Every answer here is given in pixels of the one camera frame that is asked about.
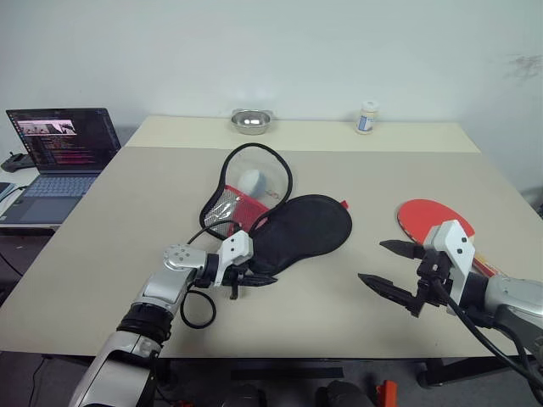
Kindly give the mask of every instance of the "stainless steel bowl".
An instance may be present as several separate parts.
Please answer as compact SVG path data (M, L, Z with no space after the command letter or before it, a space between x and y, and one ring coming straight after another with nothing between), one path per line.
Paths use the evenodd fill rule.
M269 110L236 109L232 112L231 121L240 133L256 136L266 132L272 121L272 112Z

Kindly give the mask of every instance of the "white wall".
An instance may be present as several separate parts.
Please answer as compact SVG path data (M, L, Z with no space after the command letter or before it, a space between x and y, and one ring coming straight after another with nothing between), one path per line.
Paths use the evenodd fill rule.
M521 192L543 183L541 0L2 0L0 109L454 120ZM20 149L0 118L0 153ZM527 193L529 200L536 194Z

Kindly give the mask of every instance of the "beige tabletop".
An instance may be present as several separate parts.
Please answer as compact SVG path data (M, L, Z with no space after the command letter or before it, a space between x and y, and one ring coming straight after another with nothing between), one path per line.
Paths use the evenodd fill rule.
M0 349L98 352L162 253L198 229L227 149L125 147L93 184L0 308ZM510 276L541 280L543 222L476 149L472 152L284 151L293 197L347 200L353 231L335 252L305 259L268 287L207 290L217 318L207 329L178 315L164 357L418 358L486 355L445 308L416 319L379 297L359 272L414 291L417 262L378 246L406 239L395 211L433 198L464 215L476 247ZM195 245L216 250L202 237ZM204 304L190 300L190 312ZM496 332L489 337L512 352Z

